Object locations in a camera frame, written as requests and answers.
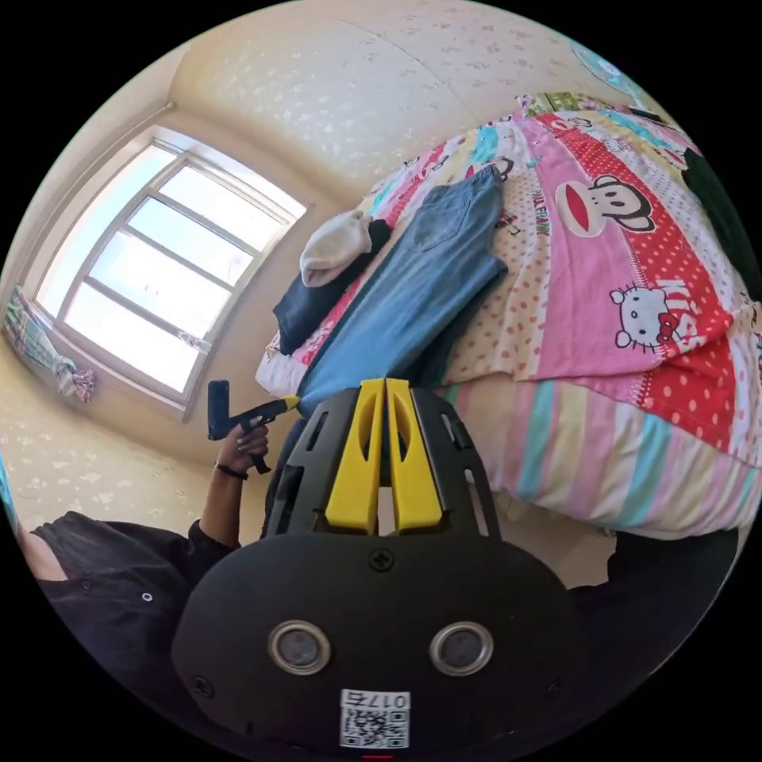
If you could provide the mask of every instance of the qr code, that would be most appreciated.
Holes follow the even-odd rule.
[[[349,706],[341,711],[341,745],[362,749],[406,749],[410,713]]]

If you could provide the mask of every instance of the wristband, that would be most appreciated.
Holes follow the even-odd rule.
[[[214,462],[214,467],[222,471],[223,474],[232,476],[234,479],[240,479],[242,482],[245,482],[246,479],[248,479],[248,474],[242,474],[240,471],[234,471],[232,468],[228,468],[219,461]]]

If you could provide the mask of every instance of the bed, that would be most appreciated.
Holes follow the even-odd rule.
[[[762,497],[762,308],[682,177],[661,125],[582,96],[523,98],[402,165],[362,201],[391,240],[292,356],[295,394],[428,191],[485,164],[505,177],[494,252],[509,268],[449,357],[491,486],[613,531],[677,539],[749,524]]]

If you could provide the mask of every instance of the yellow clamp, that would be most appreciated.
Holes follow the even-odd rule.
[[[407,381],[363,381],[325,518],[334,529],[373,534],[379,509],[383,412],[398,533],[433,529],[442,518],[437,486]]]

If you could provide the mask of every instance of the window frame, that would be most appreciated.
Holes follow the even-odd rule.
[[[175,159],[171,161],[160,173],[154,175],[154,177],[144,185],[135,195],[130,199],[127,204],[122,207],[120,213],[107,225],[103,233],[96,241],[93,248],[88,253],[85,260],[82,262],[76,276],[70,282],[67,293],[61,303],[57,316],[50,314],[38,301],[37,296],[45,277],[50,270],[50,267],[56,260],[61,247],[66,242],[69,234],[74,229],[75,225],[79,222],[84,214],[92,208],[92,206],[98,203],[101,193],[109,185],[109,183],[118,177],[129,164],[135,160],[146,148],[150,145],[155,145],[158,148],[168,151],[175,156]],[[298,199],[294,198],[294,202],[302,207],[303,211],[299,216],[284,209],[273,199],[262,193],[260,190],[252,187],[247,183],[244,177],[237,176],[233,169],[238,165],[238,162],[228,157],[216,149],[206,144],[200,144],[196,140],[189,138],[188,136],[180,133],[175,133],[158,126],[153,126],[148,130],[144,130],[137,139],[130,141],[129,151],[125,156],[121,154],[121,160],[115,162],[114,168],[111,171],[102,173],[101,178],[97,181],[95,188],[88,189],[90,181],[94,179],[100,170],[108,166],[110,161],[117,159],[119,152],[115,152],[110,160],[106,160],[99,163],[99,167],[93,169],[90,174],[90,178],[83,184],[79,193],[75,194],[64,210],[61,210],[56,216],[63,216],[68,209],[76,205],[77,210],[75,216],[71,219],[70,223],[66,225],[64,229],[60,229],[56,234],[56,222],[52,223],[52,227],[48,231],[48,235],[44,237],[44,240],[35,247],[37,256],[33,256],[30,259],[30,265],[27,268],[25,277],[22,282],[24,288],[31,294],[30,302],[33,305],[35,311],[42,318],[50,330],[54,340],[57,338],[62,341],[65,347],[74,349],[84,355],[87,361],[95,365],[99,372],[105,372],[112,379],[117,379],[123,383],[126,383],[130,387],[137,387],[139,391],[148,394],[150,397],[158,398],[159,400],[167,403],[170,407],[183,412],[183,420],[187,420],[190,409],[192,407],[199,382],[202,378],[207,362],[213,355],[217,346],[217,340],[219,339],[223,329],[225,328],[230,314],[235,309],[242,294],[247,289],[248,285],[252,281],[254,275],[257,273],[263,262],[271,254],[275,246],[283,239],[285,235],[291,230],[291,228],[298,222],[298,220],[307,213],[309,206],[302,204]],[[229,231],[216,225],[211,220],[204,218],[202,215],[188,209],[183,204],[169,198],[163,194],[160,187],[166,183],[171,177],[176,175],[184,167],[191,167],[200,174],[212,179],[214,182],[220,184],[229,191],[232,191],[236,195],[242,197],[247,202],[253,204],[255,207],[261,209],[263,212],[273,217],[281,224],[280,230],[269,240],[262,251],[252,247],[250,244],[241,241]],[[253,173],[248,170],[247,167],[241,167],[246,173]],[[146,237],[143,233],[132,228],[127,222],[129,218],[137,212],[140,207],[146,203],[149,199],[155,199],[163,204],[166,204],[174,211],[180,212],[184,216],[188,217],[194,222],[202,225],[210,232],[218,235],[225,241],[237,246],[245,251],[252,257],[252,261],[245,268],[244,272],[236,281],[235,285],[224,282],[214,275],[204,271],[202,268],[193,265],[175,252],[171,252],[164,246],[158,244],[152,239]],[[209,331],[204,337],[197,337],[207,343],[205,349],[198,351],[196,360],[190,370],[185,387],[182,391],[169,387],[168,385],[154,379],[152,376],[138,370],[130,363],[115,356],[108,350],[104,349],[82,335],[79,331],[72,328],[66,323],[66,316],[68,314],[71,303],[76,296],[79,287],[85,283],[91,288],[94,288],[98,293],[106,296],[119,306],[127,307],[132,313],[140,318],[150,322],[152,325],[156,325],[159,328],[167,331],[171,335],[178,335],[180,329],[172,323],[165,321],[163,318],[158,317],[150,311],[130,302],[125,297],[116,293],[112,289],[104,286],[97,280],[91,277],[90,272],[98,261],[98,258],[102,254],[104,248],[113,239],[114,235],[118,231],[124,231],[131,236],[135,236],[139,241],[143,241],[153,247],[157,252],[169,256],[174,261],[180,262],[184,267],[187,267],[193,272],[197,272],[204,278],[218,286],[225,288],[229,292],[229,297],[222,307],[219,315],[211,325]],[[55,234],[55,239],[51,245],[51,239]],[[40,255],[42,249],[47,248],[48,253],[44,256],[44,264],[40,266]]]

